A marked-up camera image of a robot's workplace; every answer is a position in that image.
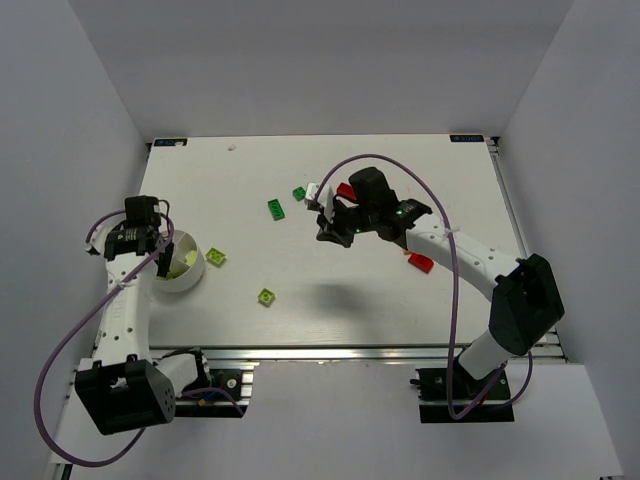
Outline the dark green square lego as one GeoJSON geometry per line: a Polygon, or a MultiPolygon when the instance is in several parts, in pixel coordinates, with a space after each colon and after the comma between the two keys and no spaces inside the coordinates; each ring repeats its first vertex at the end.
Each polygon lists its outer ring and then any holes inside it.
{"type": "Polygon", "coordinates": [[[297,187],[292,191],[292,195],[297,201],[301,201],[306,196],[306,189],[302,186],[297,187]]]}

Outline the dark green long lego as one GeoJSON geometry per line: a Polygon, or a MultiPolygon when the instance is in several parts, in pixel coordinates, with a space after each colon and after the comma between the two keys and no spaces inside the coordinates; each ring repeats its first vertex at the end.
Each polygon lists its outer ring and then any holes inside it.
{"type": "Polygon", "coordinates": [[[272,199],[267,202],[268,210],[274,221],[279,221],[285,218],[285,212],[278,199],[272,199]]]}

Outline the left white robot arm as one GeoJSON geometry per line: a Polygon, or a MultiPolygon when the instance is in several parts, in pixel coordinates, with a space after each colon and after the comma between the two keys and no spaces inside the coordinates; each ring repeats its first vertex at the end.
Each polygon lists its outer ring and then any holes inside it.
{"type": "Polygon", "coordinates": [[[74,384],[103,435],[167,424],[184,391],[211,383],[198,347],[151,356],[152,286],[167,277],[174,253],[173,229],[161,224],[160,204],[153,196],[128,197],[121,222],[107,230],[94,225],[87,236],[89,254],[105,260],[109,298],[91,365],[77,372],[74,384]]]}

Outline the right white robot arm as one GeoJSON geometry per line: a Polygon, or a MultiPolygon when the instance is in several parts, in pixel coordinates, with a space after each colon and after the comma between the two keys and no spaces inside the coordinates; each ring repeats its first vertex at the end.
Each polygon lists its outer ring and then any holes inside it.
{"type": "Polygon", "coordinates": [[[550,263],[501,253],[453,231],[441,216],[415,199],[400,200],[375,167],[351,175],[355,203],[343,204],[328,187],[311,183],[305,203],[317,212],[317,240],[345,248],[356,235],[381,239],[431,259],[479,291],[491,304],[487,330],[455,360],[480,381],[504,362],[527,354],[565,313],[550,263]]]}

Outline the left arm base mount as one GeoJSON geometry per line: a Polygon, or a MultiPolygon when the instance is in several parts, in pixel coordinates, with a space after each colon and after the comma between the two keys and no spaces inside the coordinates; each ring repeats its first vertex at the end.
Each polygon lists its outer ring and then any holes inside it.
{"type": "Polygon", "coordinates": [[[248,409],[249,371],[211,363],[198,347],[170,351],[154,366],[172,383],[177,418],[240,419],[248,409]]]}

